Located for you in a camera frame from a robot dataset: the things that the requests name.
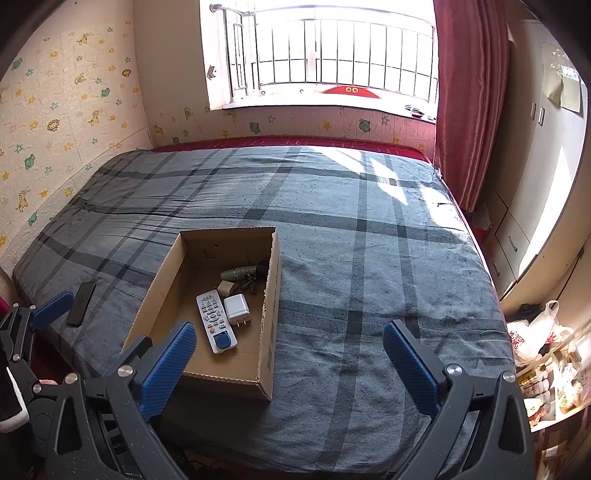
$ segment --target red sign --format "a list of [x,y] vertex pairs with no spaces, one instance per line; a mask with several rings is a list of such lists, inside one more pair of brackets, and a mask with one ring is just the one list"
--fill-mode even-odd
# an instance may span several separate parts
[[328,90],[325,90],[322,93],[339,93],[341,95],[354,95],[357,97],[379,98],[379,96],[377,96],[373,92],[370,92],[367,88],[353,87],[348,85],[339,85],[338,87],[332,87]]

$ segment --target plastic bag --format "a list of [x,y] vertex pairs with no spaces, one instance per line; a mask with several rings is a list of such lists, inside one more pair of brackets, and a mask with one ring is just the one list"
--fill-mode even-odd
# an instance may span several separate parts
[[516,366],[524,367],[535,360],[556,326],[557,313],[558,302],[551,300],[546,304],[545,310],[530,324],[527,320],[507,324]]

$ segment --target wallpaper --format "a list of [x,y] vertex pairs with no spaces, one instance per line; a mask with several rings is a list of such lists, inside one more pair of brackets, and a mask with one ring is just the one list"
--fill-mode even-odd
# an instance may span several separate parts
[[67,1],[0,80],[0,254],[27,243],[106,160],[151,148],[132,14],[132,0]]
[[312,135],[406,145],[433,159],[435,125],[414,118],[338,106],[261,106],[210,111],[207,99],[184,105],[147,107],[154,146],[247,137],[250,135]]

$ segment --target blue button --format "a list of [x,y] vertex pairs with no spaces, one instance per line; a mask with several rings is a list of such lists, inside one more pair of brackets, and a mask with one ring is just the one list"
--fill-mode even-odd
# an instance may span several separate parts
[[217,335],[213,336],[213,339],[215,340],[216,345],[220,348],[228,348],[232,343],[228,332],[218,333]]

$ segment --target red mattress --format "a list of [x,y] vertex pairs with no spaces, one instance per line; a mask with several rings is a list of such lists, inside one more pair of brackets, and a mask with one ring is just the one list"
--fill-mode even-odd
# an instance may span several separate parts
[[370,152],[388,153],[401,157],[416,158],[429,163],[427,157],[415,148],[391,145],[364,140],[349,140],[346,138],[327,137],[296,137],[296,136],[266,136],[223,138],[219,140],[205,140],[200,142],[167,145],[155,148],[156,152],[179,152],[187,150],[206,150],[208,148],[236,148],[236,147],[277,147],[283,145],[313,145],[315,147],[338,147],[367,150]]

